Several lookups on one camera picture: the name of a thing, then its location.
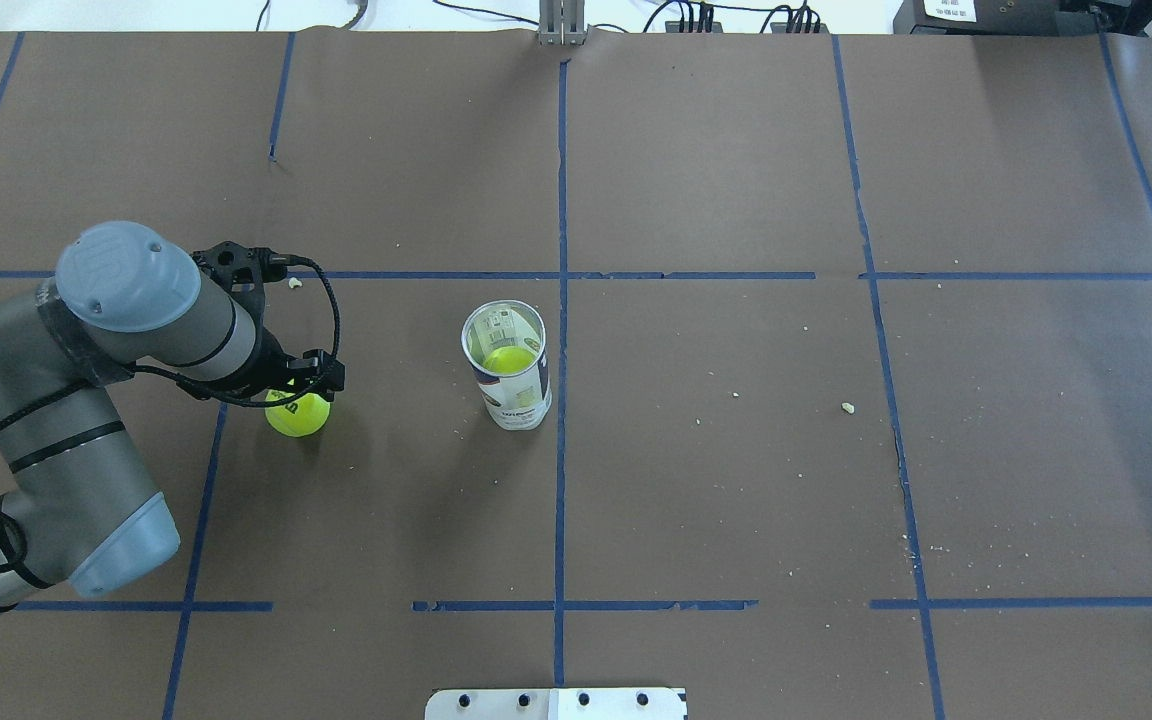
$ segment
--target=black device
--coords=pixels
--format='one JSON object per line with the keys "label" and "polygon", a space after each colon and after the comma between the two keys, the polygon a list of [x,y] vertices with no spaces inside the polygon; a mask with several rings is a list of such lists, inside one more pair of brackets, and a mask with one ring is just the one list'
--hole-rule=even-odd
{"label": "black device", "polygon": [[904,0],[895,35],[1142,35],[1152,0]]}

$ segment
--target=sticker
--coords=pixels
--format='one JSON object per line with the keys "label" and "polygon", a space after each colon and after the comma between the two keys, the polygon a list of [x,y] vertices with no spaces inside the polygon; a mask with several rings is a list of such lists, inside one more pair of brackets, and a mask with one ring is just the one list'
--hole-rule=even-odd
{"label": "sticker", "polygon": [[975,0],[923,0],[923,9],[933,18],[975,23]]}

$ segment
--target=can label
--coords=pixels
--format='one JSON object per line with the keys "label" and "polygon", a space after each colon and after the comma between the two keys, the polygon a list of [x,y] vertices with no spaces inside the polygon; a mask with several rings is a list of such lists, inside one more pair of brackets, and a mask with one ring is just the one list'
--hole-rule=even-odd
{"label": "can label", "polygon": [[461,346],[473,367],[488,415],[507,430],[530,430],[550,410],[545,324],[533,306],[499,300],[465,321]]}

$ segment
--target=table surface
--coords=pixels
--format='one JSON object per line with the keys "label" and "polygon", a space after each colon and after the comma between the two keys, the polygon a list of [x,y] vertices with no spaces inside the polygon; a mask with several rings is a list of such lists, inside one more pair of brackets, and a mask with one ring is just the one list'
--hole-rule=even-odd
{"label": "table surface", "polygon": [[[538,0],[453,1],[471,8],[536,18]],[[32,0],[31,3],[1,3],[0,31],[51,29],[51,31],[247,31],[256,28],[262,0],[137,0],[136,3],[108,3],[105,0]],[[641,31],[657,0],[586,0],[586,22],[616,23]],[[750,8],[773,8],[778,3],[727,3]],[[900,0],[817,0],[813,8],[833,32],[887,35]],[[339,26],[353,17],[353,0],[273,0],[264,29],[289,31],[308,26]],[[664,30],[662,14],[653,29]],[[758,32],[767,13],[718,10],[725,32]],[[509,20],[462,13],[431,3],[430,0],[371,0],[361,31],[485,31],[521,26]],[[1152,23],[1149,24],[1152,36]]]}
{"label": "table surface", "polygon": [[349,387],[111,388],[182,550],[1,617],[0,717],[1152,717],[1152,41],[0,33],[0,300],[112,218],[319,260]]}

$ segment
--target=metal bracket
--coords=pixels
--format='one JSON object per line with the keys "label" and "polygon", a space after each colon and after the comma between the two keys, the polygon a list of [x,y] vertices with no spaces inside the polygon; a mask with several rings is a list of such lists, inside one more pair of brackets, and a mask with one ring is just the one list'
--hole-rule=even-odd
{"label": "metal bracket", "polygon": [[540,0],[540,45],[585,45],[585,0]]}
{"label": "metal bracket", "polygon": [[682,688],[521,688],[438,691],[425,720],[687,720]]}

